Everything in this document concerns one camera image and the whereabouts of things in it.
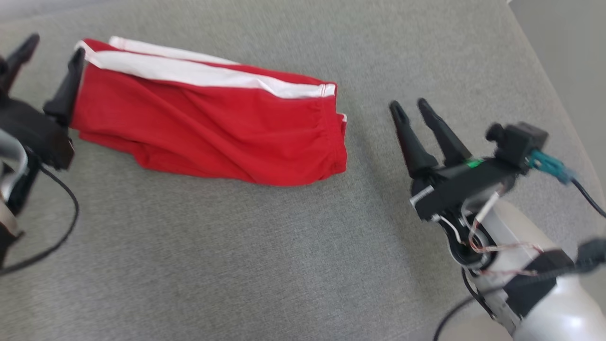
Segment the teal cable connector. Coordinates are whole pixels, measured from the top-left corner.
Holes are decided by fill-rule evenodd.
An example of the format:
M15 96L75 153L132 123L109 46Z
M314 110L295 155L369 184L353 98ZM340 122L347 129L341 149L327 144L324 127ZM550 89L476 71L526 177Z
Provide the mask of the teal cable connector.
M566 168L562 161L536 149L530 154L528 165L541 172L551 174L563 184L569 184L575 178L574 171Z

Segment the red shorts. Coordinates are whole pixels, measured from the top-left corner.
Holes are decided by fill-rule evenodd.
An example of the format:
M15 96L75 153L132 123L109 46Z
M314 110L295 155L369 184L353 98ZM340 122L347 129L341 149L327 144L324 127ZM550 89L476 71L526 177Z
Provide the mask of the red shorts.
M345 171L335 83L117 37L78 46L83 140L197 177L294 186Z

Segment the gray tablecloth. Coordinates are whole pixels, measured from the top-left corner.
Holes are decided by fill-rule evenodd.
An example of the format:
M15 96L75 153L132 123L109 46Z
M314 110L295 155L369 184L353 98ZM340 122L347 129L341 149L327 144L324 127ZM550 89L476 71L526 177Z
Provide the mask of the gray tablecloth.
M304 187L141 169L75 139L61 178L82 205L69 242L0 279L2 340L416 340L466 295L410 180L387 110L400 100L427 149L424 96L475 155L494 121L551 134L547 152L599 186L576 132L505 0L125 0L0 24L0 51L42 41L13 95L41 106L76 41L124 36L339 84L348 171ZM508 197L574 253L602 224L546 175ZM54 242L72 204L37 182L20 217L22 259Z

